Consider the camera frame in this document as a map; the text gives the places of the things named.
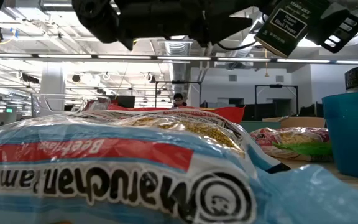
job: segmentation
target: ceiling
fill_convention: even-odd
[[[78,21],[71,1],[44,0],[38,1],[6,1],[0,12],[0,27],[3,40],[0,44],[0,53],[28,53],[28,54],[128,54],[128,55],[166,55],[166,40],[163,38],[137,39],[133,51],[128,51],[121,43],[102,44],[92,36]],[[358,8],[358,2],[347,1],[348,7]],[[260,16],[257,8],[252,7],[238,12],[235,16],[256,18]],[[238,32],[221,43],[227,47],[239,46],[247,37],[249,29]],[[224,54],[230,56],[231,52],[218,46],[210,49],[201,48],[195,41],[190,43],[188,56],[204,56]],[[276,57],[266,52],[261,46],[255,45],[248,57]],[[358,43],[352,43],[338,54],[331,54],[321,47],[315,46],[304,39],[298,48],[291,54],[291,58],[313,59],[358,59]],[[199,62],[191,62],[190,67],[199,67]],[[0,58],[0,85],[26,86],[28,83],[20,80],[22,73],[38,78],[42,82],[44,63],[34,60],[4,60]],[[112,94],[135,95],[139,98],[154,96],[155,85],[147,81],[148,75],[154,75],[157,81],[170,81],[173,79],[172,64],[163,63],[132,63],[132,62],[62,62],[67,73],[67,93],[70,94],[97,94],[96,90],[78,89],[78,87],[100,86],[100,88],[115,88]],[[264,68],[264,63],[254,63],[247,68]],[[291,72],[295,68],[292,64],[272,63],[269,68],[283,68]],[[73,75],[81,75],[81,82],[74,82]],[[159,97],[172,96],[171,84],[165,85]],[[39,92],[39,87],[10,88],[8,94],[0,91],[4,98],[11,96],[24,97]]]

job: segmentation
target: table surface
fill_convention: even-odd
[[[301,161],[291,161],[286,159],[279,159],[279,160],[282,161],[285,165],[291,167],[292,169],[296,169],[308,164],[307,162],[301,162]],[[335,164],[333,163],[319,163],[318,165],[323,166],[325,169],[329,170],[332,174],[334,174],[339,180],[351,185],[352,187],[358,190],[357,177],[351,177],[339,173],[339,171],[335,167]]]

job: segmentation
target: maruchan ramen package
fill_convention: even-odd
[[[280,168],[207,111],[33,118],[0,127],[0,223],[358,223],[357,191]]]
[[[262,128],[250,135],[264,153],[273,157],[308,162],[333,160],[326,128]]]

